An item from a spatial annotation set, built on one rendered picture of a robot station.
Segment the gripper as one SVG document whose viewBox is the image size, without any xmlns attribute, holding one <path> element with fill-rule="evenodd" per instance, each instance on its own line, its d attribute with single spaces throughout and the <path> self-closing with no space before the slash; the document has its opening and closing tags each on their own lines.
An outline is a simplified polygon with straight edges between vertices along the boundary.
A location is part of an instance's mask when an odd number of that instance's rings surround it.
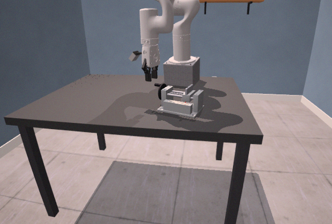
<svg viewBox="0 0 332 224">
<path fill-rule="evenodd" d="M 151 78 L 157 79 L 158 65 L 160 64 L 160 53 L 158 44 L 152 46 L 142 45 L 142 70 L 145 73 L 145 81 Z M 148 66 L 148 67 L 147 67 Z M 148 68 L 148 69 L 147 69 Z M 151 74 L 150 70 L 152 68 Z"/>
</svg>

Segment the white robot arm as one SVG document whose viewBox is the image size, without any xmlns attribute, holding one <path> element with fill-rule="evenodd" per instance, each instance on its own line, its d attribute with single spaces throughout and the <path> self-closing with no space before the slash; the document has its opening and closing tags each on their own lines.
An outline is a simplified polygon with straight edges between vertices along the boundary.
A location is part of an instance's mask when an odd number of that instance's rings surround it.
<svg viewBox="0 0 332 224">
<path fill-rule="evenodd" d="M 162 7 L 162 16 L 158 10 L 145 8 L 140 10 L 141 44 L 152 46 L 159 43 L 159 34 L 173 31 L 173 54 L 169 62 L 189 64 L 196 60 L 190 58 L 190 26 L 200 9 L 199 0 L 156 0 Z M 174 16 L 184 16 L 174 24 Z"/>
</svg>

